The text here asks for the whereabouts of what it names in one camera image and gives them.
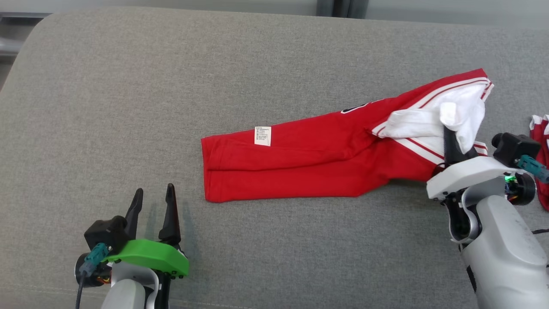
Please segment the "teal connector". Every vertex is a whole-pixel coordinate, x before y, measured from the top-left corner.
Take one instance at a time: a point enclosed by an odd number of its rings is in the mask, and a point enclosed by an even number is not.
[[[86,277],[92,275],[93,271],[96,270],[97,265],[101,263],[103,259],[109,254],[109,248],[106,244],[100,242],[92,249],[92,252],[84,259],[84,264],[80,266],[80,273],[86,272]]]
[[[542,183],[549,183],[549,171],[545,165],[536,161],[536,159],[524,154],[520,157],[520,159],[516,160],[515,163],[519,168],[522,168],[528,173],[534,175],[534,177],[538,178]]]

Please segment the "white fabric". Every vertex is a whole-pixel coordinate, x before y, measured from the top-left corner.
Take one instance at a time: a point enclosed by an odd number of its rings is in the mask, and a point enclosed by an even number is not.
[[[379,137],[394,139],[435,136],[442,138],[443,125],[456,132],[463,153],[473,147],[484,119],[482,95],[485,85],[466,85],[436,96],[426,108],[394,111]]]
[[[530,121],[530,130],[533,130],[536,124],[541,124],[541,117],[538,115],[532,115],[532,120]]]
[[[549,115],[545,115],[544,120],[549,122]],[[544,135],[549,135],[549,125],[545,127]]]

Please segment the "pant leg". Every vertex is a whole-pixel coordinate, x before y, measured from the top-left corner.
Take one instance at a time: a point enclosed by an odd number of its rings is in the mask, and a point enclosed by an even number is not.
[[[271,146],[255,145],[253,130],[206,137],[206,199],[358,196],[391,178],[426,181],[443,159],[430,149],[442,148],[442,139],[380,139],[373,128],[392,111],[475,76],[485,74],[476,70],[449,76],[395,98],[275,125]]]
[[[547,138],[549,138],[549,129],[547,129],[547,120],[540,116],[532,116],[530,123],[530,137],[541,144],[541,150],[537,154],[536,160],[547,166],[549,163],[549,149],[547,148]],[[536,181],[537,197],[541,205],[549,211],[549,185]]]

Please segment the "gray fabric surface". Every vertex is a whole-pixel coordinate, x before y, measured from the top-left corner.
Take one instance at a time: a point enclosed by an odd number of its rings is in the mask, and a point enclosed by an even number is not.
[[[199,139],[325,114],[482,67],[479,140],[549,113],[549,32],[108,8],[31,33],[0,92],[0,308],[70,308],[84,230],[144,189],[155,239],[166,184],[188,278],[177,308],[475,308],[446,211],[424,185],[359,198],[208,203]],[[519,209],[547,228],[540,205]],[[545,249],[549,236],[540,235]],[[98,308],[107,288],[87,289]]]

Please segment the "red cloth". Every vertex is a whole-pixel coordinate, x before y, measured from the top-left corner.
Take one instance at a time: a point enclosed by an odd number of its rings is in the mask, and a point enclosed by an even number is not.
[[[549,115],[544,117],[532,116],[530,123],[530,137],[541,144],[541,151],[536,160],[547,166],[549,163]],[[549,211],[549,184],[544,184],[536,178],[537,197],[545,210]]]
[[[444,161],[439,137],[380,139],[379,128],[399,109],[428,107],[434,98],[470,84],[492,88],[482,69],[442,78],[397,97],[271,127],[271,145],[255,145],[254,130],[203,138],[204,191],[210,202],[282,197],[359,196],[390,179],[427,181]],[[475,143],[486,154],[483,143]]]

